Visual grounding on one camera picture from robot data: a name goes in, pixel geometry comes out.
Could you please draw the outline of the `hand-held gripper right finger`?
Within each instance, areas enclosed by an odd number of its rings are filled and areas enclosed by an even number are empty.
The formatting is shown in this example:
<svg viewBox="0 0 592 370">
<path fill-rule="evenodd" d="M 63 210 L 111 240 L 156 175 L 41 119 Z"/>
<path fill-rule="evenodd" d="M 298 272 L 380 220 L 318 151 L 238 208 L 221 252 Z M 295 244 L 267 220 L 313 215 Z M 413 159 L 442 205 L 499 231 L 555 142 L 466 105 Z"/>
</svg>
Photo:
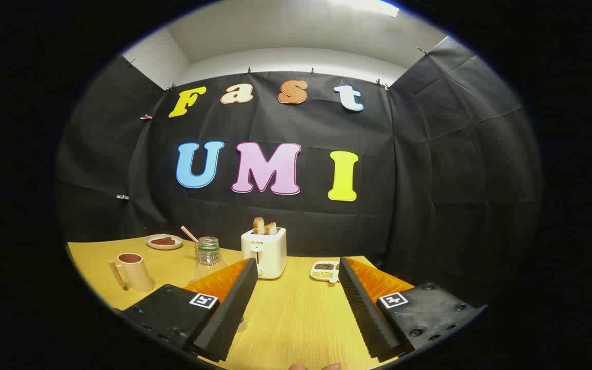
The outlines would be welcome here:
<svg viewBox="0 0 592 370">
<path fill-rule="evenodd" d="M 473 307 L 439 284 L 413 286 L 347 257 L 339 260 L 339 282 L 369 355 L 381 362 L 437 346 L 487 308 Z"/>
</svg>

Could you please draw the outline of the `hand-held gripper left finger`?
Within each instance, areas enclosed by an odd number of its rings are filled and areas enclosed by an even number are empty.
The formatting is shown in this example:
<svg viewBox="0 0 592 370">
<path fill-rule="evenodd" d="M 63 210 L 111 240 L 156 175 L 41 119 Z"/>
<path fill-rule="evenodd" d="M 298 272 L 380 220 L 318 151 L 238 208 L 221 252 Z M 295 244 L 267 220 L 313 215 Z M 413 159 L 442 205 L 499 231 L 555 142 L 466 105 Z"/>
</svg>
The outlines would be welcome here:
<svg viewBox="0 0 592 370">
<path fill-rule="evenodd" d="M 246 258 L 186 287 L 165 284 L 119 314 L 164 344 L 224 361 L 257 276 L 255 258 Z"/>
</svg>

